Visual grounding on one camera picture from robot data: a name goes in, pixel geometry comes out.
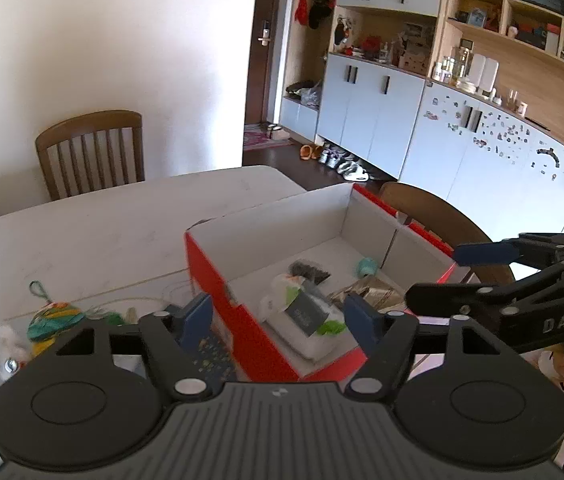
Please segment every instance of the white table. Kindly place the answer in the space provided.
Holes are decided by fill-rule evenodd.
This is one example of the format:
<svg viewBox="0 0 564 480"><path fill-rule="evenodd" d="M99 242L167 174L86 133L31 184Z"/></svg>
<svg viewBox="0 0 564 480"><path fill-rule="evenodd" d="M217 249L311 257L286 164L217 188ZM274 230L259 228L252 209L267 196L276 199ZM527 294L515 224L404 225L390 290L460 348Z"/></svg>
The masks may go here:
<svg viewBox="0 0 564 480"><path fill-rule="evenodd" d="M187 228L302 192L279 171L252 166L150 180L0 217L0 320L26 329L44 304L29 293L32 280L54 300L80 307L137 296L184 302Z"/></svg>

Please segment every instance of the ribbed gray surface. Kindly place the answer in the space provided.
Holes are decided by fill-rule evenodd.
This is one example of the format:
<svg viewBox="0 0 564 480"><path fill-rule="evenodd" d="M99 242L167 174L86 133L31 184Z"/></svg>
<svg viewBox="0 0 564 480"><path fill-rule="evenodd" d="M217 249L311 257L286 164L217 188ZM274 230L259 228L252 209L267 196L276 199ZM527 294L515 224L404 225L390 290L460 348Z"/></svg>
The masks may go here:
<svg viewBox="0 0 564 480"><path fill-rule="evenodd" d="M144 449L85 473L8 464L0 480L564 480L553 464L518 472L463 470L426 455L378 404L345 399L335 384L227 384L183 405Z"/></svg>

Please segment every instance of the brown door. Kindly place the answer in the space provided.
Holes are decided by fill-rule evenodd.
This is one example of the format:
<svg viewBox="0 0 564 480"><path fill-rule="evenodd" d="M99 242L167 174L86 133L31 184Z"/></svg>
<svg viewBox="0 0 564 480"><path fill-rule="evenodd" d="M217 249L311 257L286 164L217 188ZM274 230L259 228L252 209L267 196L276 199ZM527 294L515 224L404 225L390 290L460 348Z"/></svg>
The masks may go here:
<svg viewBox="0 0 564 480"><path fill-rule="evenodd" d="M244 124L259 124L267 114L272 38L275 35L277 11L278 0L255 0Z"/></svg>

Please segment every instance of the wooden chair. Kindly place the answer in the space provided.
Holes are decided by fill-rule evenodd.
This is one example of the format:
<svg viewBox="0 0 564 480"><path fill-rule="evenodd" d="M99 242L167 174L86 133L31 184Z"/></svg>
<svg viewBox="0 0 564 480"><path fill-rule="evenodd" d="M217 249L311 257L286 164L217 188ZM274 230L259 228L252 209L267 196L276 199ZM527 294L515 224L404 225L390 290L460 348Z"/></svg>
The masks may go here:
<svg viewBox="0 0 564 480"><path fill-rule="evenodd" d="M387 182L380 190L380 198L453 248L492 241L455 207L419 187ZM472 271L483 283L506 285L515 281L509 266L475 267Z"/></svg>
<svg viewBox="0 0 564 480"><path fill-rule="evenodd" d="M36 150L52 200L144 180L142 116L136 112L67 119L39 134Z"/></svg>

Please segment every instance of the red box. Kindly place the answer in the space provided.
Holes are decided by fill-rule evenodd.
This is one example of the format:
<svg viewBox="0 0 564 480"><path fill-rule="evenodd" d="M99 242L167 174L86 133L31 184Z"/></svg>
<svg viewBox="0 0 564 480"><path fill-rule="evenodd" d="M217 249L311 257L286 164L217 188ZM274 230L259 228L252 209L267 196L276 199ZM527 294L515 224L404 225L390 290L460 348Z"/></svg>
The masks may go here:
<svg viewBox="0 0 564 480"><path fill-rule="evenodd" d="M296 353L249 310L270 280L305 258L331 273L329 294L353 283L357 262L369 256L379 277L405 292L416 282L458 282L451 249L421 226L403 225L394 208L364 188L340 184L193 226L185 234L194 283L214 300L214 326L246 376L259 382L341 381L364 363L350 334L312 362Z"/></svg>

